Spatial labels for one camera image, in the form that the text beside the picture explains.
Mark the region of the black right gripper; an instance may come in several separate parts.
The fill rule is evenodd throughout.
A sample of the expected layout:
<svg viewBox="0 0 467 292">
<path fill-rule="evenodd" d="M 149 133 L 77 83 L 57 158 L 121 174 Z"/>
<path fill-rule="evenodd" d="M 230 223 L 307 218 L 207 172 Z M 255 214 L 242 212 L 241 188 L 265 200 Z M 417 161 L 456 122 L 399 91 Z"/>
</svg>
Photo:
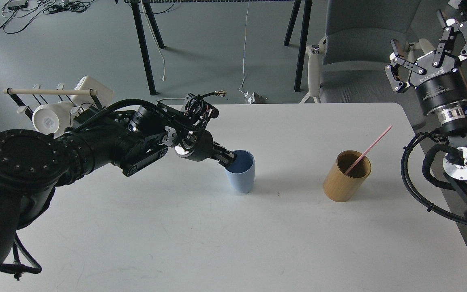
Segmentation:
<svg viewBox="0 0 467 292">
<path fill-rule="evenodd" d="M 402 45 L 397 39 L 391 39 L 393 52 L 389 56 L 390 64 L 385 68 L 396 93 L 403 93 L 410 87 L 409 77 L 402 80 L 400 72 L 414 73 L 415 93 L 423 115 L 432 114 L 443 105 L 467 104 L 467 82 L 461 71 L 461 62 L 467 60 L 467 21 L 460 23 L 449 19 L 441 9 L 436 11 L 436 17 L 443 33 L 434 56 L 424 55 L 416 61 L 414 51 L 424 50 L 421 40 Z M 464 43 L 454 54 L 458 37 L 462 37 Z"/>
</svg>

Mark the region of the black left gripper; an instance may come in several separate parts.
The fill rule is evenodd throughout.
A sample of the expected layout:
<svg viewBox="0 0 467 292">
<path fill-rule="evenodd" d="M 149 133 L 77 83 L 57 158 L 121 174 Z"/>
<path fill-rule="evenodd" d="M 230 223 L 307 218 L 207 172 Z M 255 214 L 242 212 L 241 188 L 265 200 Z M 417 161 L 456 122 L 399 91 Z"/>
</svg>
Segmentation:
<svg viewBox="0 0 467 292">
<path fill-rule="evenodd" d="M 182 146 L 175 146 L 176 155 L 180 158 L 203 161 L 205 159 L 218 160 L 223 167 L 229 167 L 232 160 L 236 159 L 237 155 L 214 142 L 212 134 L 209 131 L 202 131 L 196 143 L 189 149 L 185 150 Z"/>
</svg>

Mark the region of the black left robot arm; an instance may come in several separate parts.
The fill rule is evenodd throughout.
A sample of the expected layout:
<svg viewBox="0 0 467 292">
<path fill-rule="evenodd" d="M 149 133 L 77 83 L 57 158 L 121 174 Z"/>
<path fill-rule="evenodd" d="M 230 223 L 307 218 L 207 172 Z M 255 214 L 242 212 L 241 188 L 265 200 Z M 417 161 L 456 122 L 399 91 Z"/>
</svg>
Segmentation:
<svg viewBox="0 0 467 292">
<path fill-rule="evenodd" d="M 0 132 L 0 272 L 15 279 L 41 273 L 16 232 L 48 209 L 56 187 L 106 164 L 130 177 L 163 158 L 168 148 L 181 158 L 213 159 L 223 167 L 238 161 L 206 130 L 219 115 L 205 101 L 211 95 L 188 94 L 180 110 L 141 99 L 89 107 L 58 138 L 27 129 Z"/>
</svg>

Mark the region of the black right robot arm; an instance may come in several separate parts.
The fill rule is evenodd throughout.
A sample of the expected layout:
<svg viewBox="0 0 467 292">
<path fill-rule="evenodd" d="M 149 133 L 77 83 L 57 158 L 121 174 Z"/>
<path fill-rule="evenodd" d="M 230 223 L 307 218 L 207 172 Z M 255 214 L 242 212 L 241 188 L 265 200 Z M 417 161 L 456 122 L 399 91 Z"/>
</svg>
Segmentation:
<svg viewBox="0 0 467 292">
<path fill-rule="evenodd" d="M 434 114 L 441 124 L 432 132 L 415 135 L 404 148 L 401 175 L 405 187 L 428 211 L 467 226 L 467 210 L 462 217 L 441 209 L 413 186 L 409 176 L 410 153 L 430 138 L 435 144 L 422 163 L 424 178 L 436 187 L 456 191 L 467 205 L 467 82 L 461 71 L 462 61 L 467 59 L 467 22 L 448 19 L 441 11 L 436 15 L 443 28 L 436 48 L 411 43 L 412 50 L 423 50 L 423 56 L 415 58 L 392 39 L 394 51 L 385 71 L 394 92 L 413 88 L 423 115 Z"/>
</svg>

